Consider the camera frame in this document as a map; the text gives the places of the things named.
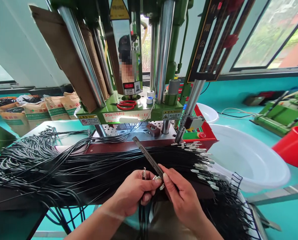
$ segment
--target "finger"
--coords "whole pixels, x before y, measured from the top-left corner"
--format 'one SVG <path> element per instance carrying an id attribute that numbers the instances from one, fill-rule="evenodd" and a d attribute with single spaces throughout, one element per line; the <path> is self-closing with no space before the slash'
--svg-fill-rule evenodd
<path id="1" fill-rule="evenodd" d="M 142 179 L 143 170 L 135 170 L 134 172 L 136 172 L 136 175 L 139 179 Z M 155 175 L 152 172 L 146 170 L 146 176 L 148 180 L 152 180 Z"/>
<path id="2" fill-rule="evenodd" d="M 161 164 L 158 165 L 162 169 L 162 171 L 168 175 L 168 177 L 178 187 L 180 191 L 184 191 L 186 189 L 189 182 L 180 173 L 178 173 L 173 168 L 167 169 L 165 166 Z"/>
<path id="3" fill-rule="evenodd" d="M 177 189 L 175 188 L 174 183 L 171 181 L 171 179 L 166 173 L 163 173 L 163 181 L 166 189 L 168 190 L 171 202 L 173 204 L 178 204 L 183 202 L 183 199 L 180 197 Z"/>
<path id="4" fill-rule="evenodd" d="M 150 202 L 151 198 L 152 198 L 152 195 L 149 192 L 144 193 L 144 195 L 141 198 L 141 205 L 142 206 L 147 205 Z"/>
<path id="5" fill-rule="evenodd" d="M 147 174 L 147 180 L 152 180 L 155 177 L 155 175 L 148 170 L 146 170 L 146 174 Z"/>
<path id="6" fill-rule="evenodd" d="M 158 187 L 160 187 L 162 183 L 162 180 L 160 178 L 157 178 L 155 180 L 142 180 L 140 183 L 140 188 L 144 192 L 148 192 L 151 190 L 156 190 Z"/>
<path id="7" fill-rule="evenodd" d="M 154 196 L 155 195 L 155 190 L 151 190 L 150 193 L 151 193 L 152 196 Z"/>

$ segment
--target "red scissors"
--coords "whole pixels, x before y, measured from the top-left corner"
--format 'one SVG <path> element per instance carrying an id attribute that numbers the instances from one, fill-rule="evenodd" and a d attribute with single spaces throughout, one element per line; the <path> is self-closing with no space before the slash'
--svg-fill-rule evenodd
<path id="1" fill-rule="evenodd" d="M 136 101 L 121 101 L 120 103 L 111 103 L 111 105 L 116 105 L 118 109 L 120 110 L 131 110 L 134 109 L 137 105 Z"/>

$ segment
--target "red bucket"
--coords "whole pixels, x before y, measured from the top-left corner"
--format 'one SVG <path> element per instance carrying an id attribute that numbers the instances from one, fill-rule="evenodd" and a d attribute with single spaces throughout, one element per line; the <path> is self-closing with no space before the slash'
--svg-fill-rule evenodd
<path id="1" fill-rule="evenodd" d="M 272 147 L 288 164 L 298 167 L 298 126 Z"/>

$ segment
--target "hand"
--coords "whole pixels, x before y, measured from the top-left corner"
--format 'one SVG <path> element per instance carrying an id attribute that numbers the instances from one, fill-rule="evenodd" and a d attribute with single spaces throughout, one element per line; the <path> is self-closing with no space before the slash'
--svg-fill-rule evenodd
<path id="1" fill-rule="evenodd" d="M 135 214 L 141 200 L 143 206 L 147 205 L 155 190 L 161 185 L 161 179 L 155 179 L 154 174 L 146 171 L 147 179 L 142 180 L 142 170 L 133 171 L 111 197 L 124 217 Z"/>
<path id="2" fill-rule="evenodd" d="M 206 215 L 201 208 L 194 188 L 173 168 L 167 169 L 161 164 L 159 164 L 159 167 L 164 172 L 163 181 L 166 194 L 173 204 L 175 214 L 184 226 L 194 234 L 198 233 L 205 222 Z"/>

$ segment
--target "sticker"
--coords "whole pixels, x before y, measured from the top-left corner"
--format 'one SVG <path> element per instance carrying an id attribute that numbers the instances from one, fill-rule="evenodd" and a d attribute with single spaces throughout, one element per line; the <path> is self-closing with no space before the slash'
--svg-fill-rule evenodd
<path id="1" fill-rule="evenodd" d="M 136 94 L 141 92 L 140 81 L 135 82 L 135 92 Z"/>
<path id="2" fill-rule="evenodd" d="M 82 123 L 82 125 L 99 125 L 100 121 L 97 117 L 97 115 L 84 115 L 84 116 L 78 116 L 78 119 Z"/>
<path id="3" fill-rule="evenodd" d="M 135 95 L 135 89 L 134 88 L 127 88 L 124 89 L 125 95 Z"/>
<path id="4" fill-rule="evenodd" d="M 162 120 L 177 120 L 180 119 L 182 109 L 163 111 Z"/>
<path id="5" fill-rule="evenodd" d="M 124 83 L 123 90 L 125 95 L 136 95 L 142 92 L 140 81 L 132 82 L 132 83 Z"/>
<path id="6" fill-rule="evenodd" d="M 110 7 L 110 20 L 130 19 L 127 7 L 123 0 L 112 0 Z"/>
<path id="7" fill-rule="evenodd" d="M 127 117 L 133 117 L 138 118 L 139 120 L 144 120 L 148 117 L 150 113 L 150 109 L 148 110 L 140 110 L 140 111 L 121 111 L 121 112 L 114 112 L 114 113 L 103 113 L 103 117 L 105 118 L 105 121 L 110 122 L 118 122 L 121 117 L 127 118 Z"/>

